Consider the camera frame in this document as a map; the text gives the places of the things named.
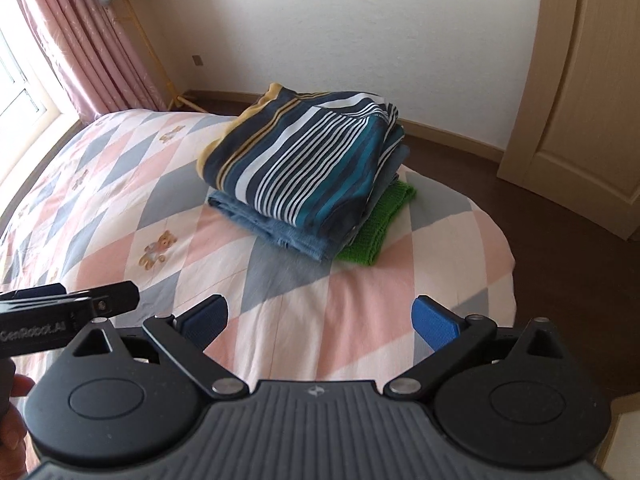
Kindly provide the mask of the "person's left hand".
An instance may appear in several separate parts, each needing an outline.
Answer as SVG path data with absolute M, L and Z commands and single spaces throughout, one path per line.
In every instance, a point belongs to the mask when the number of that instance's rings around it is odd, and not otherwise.
M 24 419 L 11 404 L 1 419 L 1 480 L 21 479 L 26 474 L 26 434 Z

